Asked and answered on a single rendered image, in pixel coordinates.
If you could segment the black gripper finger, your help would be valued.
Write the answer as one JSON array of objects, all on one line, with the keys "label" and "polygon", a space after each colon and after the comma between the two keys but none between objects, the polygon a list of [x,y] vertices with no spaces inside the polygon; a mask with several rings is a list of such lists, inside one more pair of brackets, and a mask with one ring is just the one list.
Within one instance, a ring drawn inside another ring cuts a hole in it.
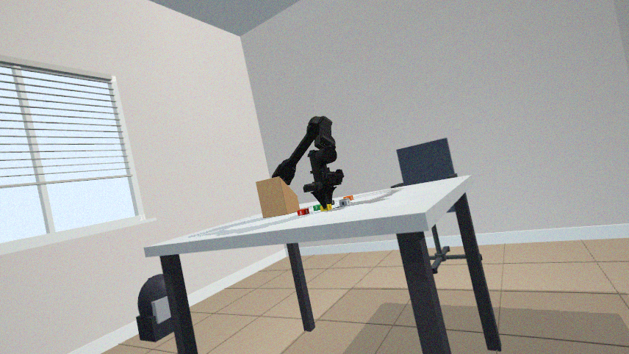
[{"label": "black gripper finger", "polygon": [[320,191],[316,191],[316,192],[311,192],[311,194],[313,194],[313,196],[316,197],[316,199],[319,201],[319,203],[321,204],[321,206],[326,209],[326,191],[327,189],[323,189]]},{"label": "black gripper finger", "polygon": [[333,195],[333,191],[335,190],[335,188],[337,187],[332,187],[332,188],[328,188],[326,191],[326,203],[327,204],[331,204],[332,203],[332,195]]}]

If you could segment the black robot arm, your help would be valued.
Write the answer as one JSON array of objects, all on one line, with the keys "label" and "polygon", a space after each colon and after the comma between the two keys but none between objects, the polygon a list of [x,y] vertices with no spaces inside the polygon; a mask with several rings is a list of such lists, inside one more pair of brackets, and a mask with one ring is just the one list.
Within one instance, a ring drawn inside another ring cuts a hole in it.
[{"label": "black robot arm", "polygon": [[[335,151],[335,140],[331,136],[331,125],[332,122],[327,117],[314,116],[308,123],[305,137],[301,140],[291,157],[278,165],[272,178],[279,176],[287,185],[290,185],[295,176],[297,163],[313,141],[314,146],[319,150],[311,150],[308,153],[312,168],[334,162],[337,159],[337,152]],[[322,172],[322,182],[323,184],[327,182],[342,183],[342,178],[345,177],[343,174],[340,169],[336,170],[336,172],[331,172],[328,168],[327,172],[326,170]]]}]

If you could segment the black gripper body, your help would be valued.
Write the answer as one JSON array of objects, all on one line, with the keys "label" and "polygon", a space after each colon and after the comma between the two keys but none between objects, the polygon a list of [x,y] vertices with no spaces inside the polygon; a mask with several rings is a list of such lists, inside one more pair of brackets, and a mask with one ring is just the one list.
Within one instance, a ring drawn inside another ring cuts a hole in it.
[{"label": "black gripper body", "polygon": [[327,181],[326,181],[327,183],[323,184],[323,182],[322,182],[322,172],[323,172],[323,170],[326,170],[326,172],[327,172],[328,168],[329,167],[327,167],[327,165],[323,165],[323,166],[319,166],[319,167],[313,167],[312,171],[310,171],[310,173],[311,174],[313,173],[314,182],[312,182],[311,184],[305,184],[303,186],[303,191],[304,192],[311,192],[311,191],[316,192],[316,191],[320,191],[320,190],[323,190],[323,189],[332,188],[335,185],[340,185],[341,182],[339,184],[334,184],[334,183],[327,182]]}]

